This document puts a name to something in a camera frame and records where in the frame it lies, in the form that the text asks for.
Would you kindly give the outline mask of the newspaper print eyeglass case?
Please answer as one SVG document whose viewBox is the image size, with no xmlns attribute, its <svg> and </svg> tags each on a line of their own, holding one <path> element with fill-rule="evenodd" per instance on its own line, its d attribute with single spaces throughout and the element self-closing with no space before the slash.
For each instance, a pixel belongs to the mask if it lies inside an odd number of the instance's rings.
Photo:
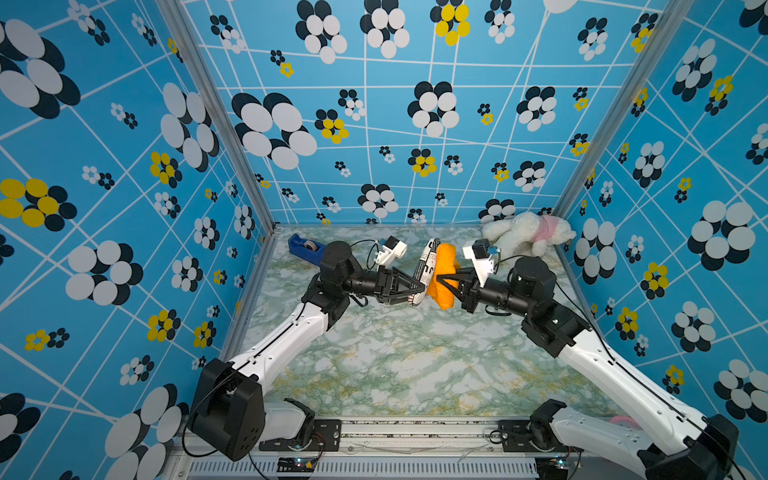
<svg viewBox="0 0 768 480">
<path fill-rule="evenodd" d="M 411 297 L 410 304 L 412 306 L 418 306 L 427 296 L 427 290 L 434 275 L 437 263 L 437 250 L 440 244 L 439 238 L 431 238 L 419 258 L 413 278 L 423 287 L 423 290 Z"/>
</svg>

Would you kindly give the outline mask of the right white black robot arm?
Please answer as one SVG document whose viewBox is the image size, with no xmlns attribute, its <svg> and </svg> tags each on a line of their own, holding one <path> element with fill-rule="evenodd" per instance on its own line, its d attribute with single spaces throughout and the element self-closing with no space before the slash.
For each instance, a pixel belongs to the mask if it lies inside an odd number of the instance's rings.
<svg viewBox="0 0 768 480">
<path fill-rule="evenodd" d="M 529 340 L 590 380 L 637 425 L 623 427 L 550 399 L 529 420 L 536 448 L 574 447 L 645 479 L 745 478 L 735 461 L 738 428 L 677 399 L 610 348 L 587 319 L 555 300 L 557 279 L 543 260 L 518 260 L 504 281 L 481 280 L 472 268 L 435 279 L 468 312 L 484 304 L 521 316 Z"/>
</svg>

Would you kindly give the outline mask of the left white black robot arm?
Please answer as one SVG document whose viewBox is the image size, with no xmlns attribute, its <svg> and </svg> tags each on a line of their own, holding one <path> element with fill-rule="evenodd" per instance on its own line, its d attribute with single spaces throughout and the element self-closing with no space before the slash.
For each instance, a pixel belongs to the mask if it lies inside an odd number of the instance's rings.
<svg viewBox="0 0 768 480">
<path fill-rule="evenodd" d="M 268 402 L 265 396 L 288 364 L 329 331 L 351 303 L 363 306 L 374 298 L 382 304 L 400 304 L 425 292 L 418 279 L 393 265 L 406 250 L 404 242 L 389 237 L 373 268 L 365 269 L 350 244 L 327 244 L 318 272 L 288 317 L 253 347 L 204 367 L 182 430 L 232 461 L 263 442 L 285 441 L 301 449 L 317 440 L 311 408 L 290 398 Z"/>
</svg>

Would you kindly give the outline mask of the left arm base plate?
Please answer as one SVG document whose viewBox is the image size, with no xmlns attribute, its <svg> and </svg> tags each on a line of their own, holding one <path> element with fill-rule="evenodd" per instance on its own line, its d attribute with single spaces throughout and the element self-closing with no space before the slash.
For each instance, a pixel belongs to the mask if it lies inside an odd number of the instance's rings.
<svg viewBox="0 0 768 480">
<path fill-rule="evenodd" d="M 278 438 L 258 444 L 262 452 L 337 452 L 342 433 L 339 419 L 315 419 L 303 425 L 298 433 L 289 439 Z"/>
</svg>

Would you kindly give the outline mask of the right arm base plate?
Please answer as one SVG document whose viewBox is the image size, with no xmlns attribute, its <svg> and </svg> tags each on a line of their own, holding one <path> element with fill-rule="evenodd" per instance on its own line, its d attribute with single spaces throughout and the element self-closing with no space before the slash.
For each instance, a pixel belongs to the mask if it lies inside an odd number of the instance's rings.
<svg viewBox="0 0 768 480">
<path fill-rule="evenodd" d="M 579 452 L 578 448 L 567 446 L 556 439 L 551 429 L 543 424 L 523 420 L 500 420 L 501 445 L 505 452 L 533 454 L 569 454 Z"/>
</svg>

